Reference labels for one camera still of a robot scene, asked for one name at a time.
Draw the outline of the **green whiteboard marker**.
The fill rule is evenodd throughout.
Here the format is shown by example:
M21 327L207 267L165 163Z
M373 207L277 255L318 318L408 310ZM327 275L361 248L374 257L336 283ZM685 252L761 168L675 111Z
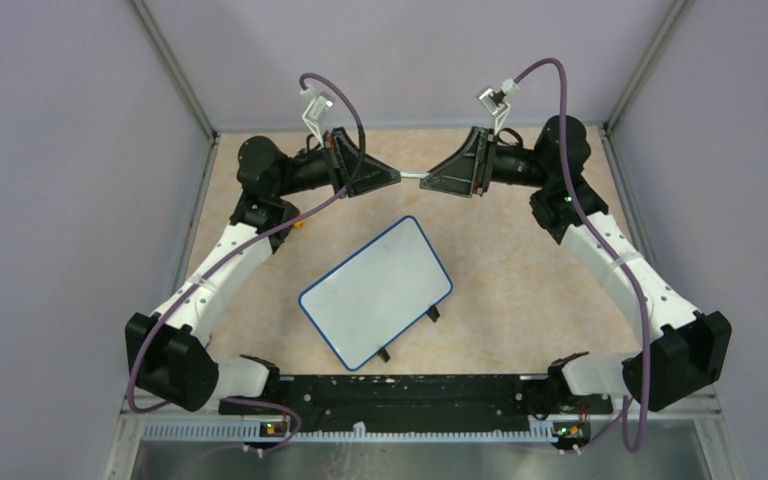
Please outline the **green whiteboard marker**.
M406 172L402 171L400 173L400 178L405 180L423 180L428 177L427 172Z

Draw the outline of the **blue-framed whiteboard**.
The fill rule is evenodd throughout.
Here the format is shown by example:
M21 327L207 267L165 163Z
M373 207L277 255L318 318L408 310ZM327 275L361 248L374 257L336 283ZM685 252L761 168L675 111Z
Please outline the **blue-framed whiteboard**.
M453 289L419 220L407 215L305 288L298 305L342 366L354 372Z

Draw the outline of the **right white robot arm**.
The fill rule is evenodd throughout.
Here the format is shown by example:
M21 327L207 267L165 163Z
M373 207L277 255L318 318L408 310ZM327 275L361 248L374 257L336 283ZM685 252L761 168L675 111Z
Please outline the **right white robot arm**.
M659 412L720 378L733 327L721 312L705 313L681 296L627 239L584 178L591 153L585 126L572 116L551 117L531 148L474 127L420 186L462 197L481 195L493 182L533 188L529 205L538 225L590 271L641 347L555 361L549 404L572 412L587 395L606 394Z

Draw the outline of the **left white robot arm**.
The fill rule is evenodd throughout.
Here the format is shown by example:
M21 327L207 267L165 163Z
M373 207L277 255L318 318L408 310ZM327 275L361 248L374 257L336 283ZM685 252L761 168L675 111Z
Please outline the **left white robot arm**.
M125 326L129 365L126 400L140 407L142 389L159 406L197 411L212 398L242 397L257 413L279 404L278 368L241 355L218 361L208 352L213 330L246 279L283 245L294 226L335 201L400 182L401 173L367 154L343 127L294 155L262 135L236 154L242 193L213 249L169 299Z

